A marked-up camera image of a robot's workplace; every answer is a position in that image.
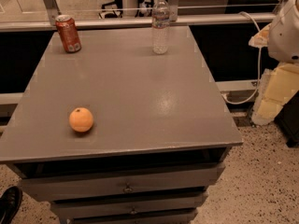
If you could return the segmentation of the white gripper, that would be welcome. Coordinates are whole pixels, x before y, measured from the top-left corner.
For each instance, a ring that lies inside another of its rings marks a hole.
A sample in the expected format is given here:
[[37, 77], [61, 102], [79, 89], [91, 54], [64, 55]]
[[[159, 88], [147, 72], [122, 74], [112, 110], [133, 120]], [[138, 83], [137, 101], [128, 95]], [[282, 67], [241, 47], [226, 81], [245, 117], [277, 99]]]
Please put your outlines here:
[[283, 106], [299, 91], [299, 0], [288, 0], [270, 25], [249, 40], [254, 48], [268, 46], [269, 56], [279, 62], [265, 69], [253, 106], [251, 120], [256, 125], [273, 121]]

